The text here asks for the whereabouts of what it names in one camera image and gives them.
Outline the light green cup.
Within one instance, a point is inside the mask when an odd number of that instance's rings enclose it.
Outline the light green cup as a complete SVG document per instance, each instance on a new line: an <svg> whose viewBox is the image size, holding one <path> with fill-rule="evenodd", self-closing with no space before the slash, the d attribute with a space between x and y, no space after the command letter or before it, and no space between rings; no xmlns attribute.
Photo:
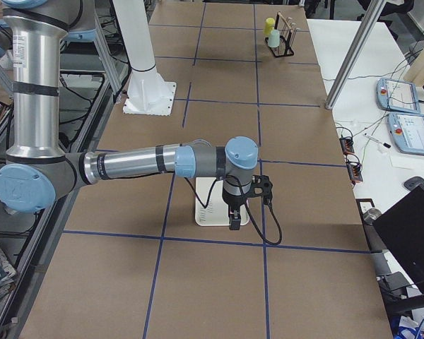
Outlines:
<svg viewBox="0 0 424 339"><path fill-rule="evenodd" d="M280 45L280 32L277 29L273 29L268 36L267 45L270 48L278 48Z"/></svg>

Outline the cream bear tray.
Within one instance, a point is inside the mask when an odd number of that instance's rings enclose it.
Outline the cream bear tray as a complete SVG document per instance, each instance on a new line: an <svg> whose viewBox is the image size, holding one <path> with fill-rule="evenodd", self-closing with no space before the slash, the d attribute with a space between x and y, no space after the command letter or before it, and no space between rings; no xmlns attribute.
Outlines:
<svg viewBox="0 0 424 339"><path fill-rule="evenodd" d="M206 203L209 190L214 182L213 177L199 177L195 179L195 190L203 203ZM207 208L195 200L195 221L202 227L228 227L228 205L222 198L223 181L218 181L211 191L211 198Z"/></svg>

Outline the yellow cup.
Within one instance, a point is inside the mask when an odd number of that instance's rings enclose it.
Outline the yellow cup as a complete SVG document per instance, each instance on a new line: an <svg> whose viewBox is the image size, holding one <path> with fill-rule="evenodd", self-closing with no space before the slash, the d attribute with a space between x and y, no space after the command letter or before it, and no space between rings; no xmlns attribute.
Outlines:
<svg viewBox="0 0 424 339"><path fill-rule="evenodd" d="M268 37L271 31L274 29L276 20L272 17L268 17L264 21L264 36Z"/></svg>

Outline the orange connector block near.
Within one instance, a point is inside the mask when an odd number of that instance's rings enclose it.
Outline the orange connector block near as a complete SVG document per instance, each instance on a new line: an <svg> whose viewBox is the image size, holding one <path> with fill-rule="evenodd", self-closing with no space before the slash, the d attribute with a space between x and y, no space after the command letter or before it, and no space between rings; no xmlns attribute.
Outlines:
<svg viewBox="0 0 424 339"><path fill-rule="evenodd" d="M353 184L363 182L362 165L359 162L347 162L349 179Z"/></svg>

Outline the orange connector block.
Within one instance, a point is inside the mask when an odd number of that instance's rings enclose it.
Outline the orange connector block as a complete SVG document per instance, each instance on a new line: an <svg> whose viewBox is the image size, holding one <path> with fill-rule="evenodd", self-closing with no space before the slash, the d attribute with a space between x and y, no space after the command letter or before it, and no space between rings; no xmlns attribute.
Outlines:
<svg viewBox="0 0 424 339"><path fill-rule="evenodd" d="M362 165L359 162L347 162L349 179L353 184L363 182Z"/></svg>
<svg viewBox="0 0 424 339"><path fill-rule="evenodd" d="M344 155L353 155L355 153L353 147L353 138L350 136L340 137L341 149Z"/></svg>

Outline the orange connector block far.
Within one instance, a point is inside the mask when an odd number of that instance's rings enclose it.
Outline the orange connector block far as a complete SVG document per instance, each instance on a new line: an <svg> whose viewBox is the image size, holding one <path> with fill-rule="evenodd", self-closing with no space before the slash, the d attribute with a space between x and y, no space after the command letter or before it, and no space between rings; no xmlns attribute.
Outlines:
<svg viewBox="0 0 424 339"><path fill-rule="evenodd" d="M353 138L350 136L340 137L341 149L344 155L353 155L355 153L353 147Z"/></svg>

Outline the silver metal cylinder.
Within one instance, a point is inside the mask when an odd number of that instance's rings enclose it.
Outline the silver metal cylinder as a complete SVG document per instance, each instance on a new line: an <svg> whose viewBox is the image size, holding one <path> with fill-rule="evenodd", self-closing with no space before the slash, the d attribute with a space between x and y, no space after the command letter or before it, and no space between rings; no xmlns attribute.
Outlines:
<svg viewBox="0 0 424 339"><path fill-rule="evenodd" d="M363 213L363 222L366 225L373 225L374 221L382 215L377 208L369 208Z"/></svg>

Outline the black monitor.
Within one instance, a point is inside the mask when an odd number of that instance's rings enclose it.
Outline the black monitor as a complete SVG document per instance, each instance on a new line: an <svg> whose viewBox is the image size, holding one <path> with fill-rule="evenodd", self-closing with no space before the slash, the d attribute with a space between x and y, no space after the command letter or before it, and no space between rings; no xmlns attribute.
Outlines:
<svg viewBox="0 0 424 339"><path fill-rule="evenodd" d="M400 266L424 293L424 186L417 186L373 226Z"/></svg>

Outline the lower teach pendant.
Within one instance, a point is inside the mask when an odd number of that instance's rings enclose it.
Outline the lower teach pendant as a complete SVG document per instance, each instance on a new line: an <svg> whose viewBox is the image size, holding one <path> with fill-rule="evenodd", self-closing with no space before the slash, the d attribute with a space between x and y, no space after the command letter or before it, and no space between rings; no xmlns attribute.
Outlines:
<svg viewBox="0 0 424 339"><path fill-rule="evenodd" d="M424 114L390 112L388 124L401 153L424 155Z"/></svg>

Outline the teach pendant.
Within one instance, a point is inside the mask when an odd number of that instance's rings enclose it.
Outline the teach pendant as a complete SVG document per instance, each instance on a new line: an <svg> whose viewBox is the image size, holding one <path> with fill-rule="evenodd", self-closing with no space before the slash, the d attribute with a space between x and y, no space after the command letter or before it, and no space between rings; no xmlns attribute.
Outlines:
<svg viewBox="0 0 424 339"><path fill-rule="evenodd" d="M416 86L411 82L380 78L377 81L376 94L382 109L420 114Z"/></svg>
<svg viewBox="0 0 424 339"><path fill-rule="evenodd" d="M401 153L424 155L424 114L390 112L388 124Z"/></svg>

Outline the upper teach pendant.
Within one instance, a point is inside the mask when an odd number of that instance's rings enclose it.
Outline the upper teach pendant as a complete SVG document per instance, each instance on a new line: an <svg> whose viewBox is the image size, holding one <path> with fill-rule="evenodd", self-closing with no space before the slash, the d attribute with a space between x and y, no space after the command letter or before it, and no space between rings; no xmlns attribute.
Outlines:
<svg viewBox="0 0 424 339"><path fill-rule="evenodd" d="M411 82L380 78L377 81L376 94L382 109L420 114L416 86Z"/></svg>

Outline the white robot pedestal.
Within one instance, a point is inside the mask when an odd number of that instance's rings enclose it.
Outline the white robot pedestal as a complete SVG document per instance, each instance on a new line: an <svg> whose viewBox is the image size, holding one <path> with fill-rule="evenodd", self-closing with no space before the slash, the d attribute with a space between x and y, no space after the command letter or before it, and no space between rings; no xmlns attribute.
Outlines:
<svg viewBox="0 0 424 339"><path fill-rule="evenodd" d="M123 112L170 115L177 84L158 73L144 2L116 0L113 5L131 69Z"/></svg>

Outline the aluminium frame post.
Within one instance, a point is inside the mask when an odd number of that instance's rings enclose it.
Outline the aluminium frame post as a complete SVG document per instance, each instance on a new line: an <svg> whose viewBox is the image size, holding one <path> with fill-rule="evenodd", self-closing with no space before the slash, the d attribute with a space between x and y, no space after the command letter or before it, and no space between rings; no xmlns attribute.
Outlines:
<svg viewBox="0 0 424 339"><path fill-rule="evenodd" d="M386 0L373 0L370 2L366 14L360 22L360 26L355 34L355 37L353 38L353 41L351 42L349 50L327 96L325 102L326 109L334 108L334 105L336 104L336 101L341 94L346 81L348 80L348 77L353 70L353 67L355 66L355 63L358 60L358 57L372 32L375 23L380 17L386 2Z"/></svg>

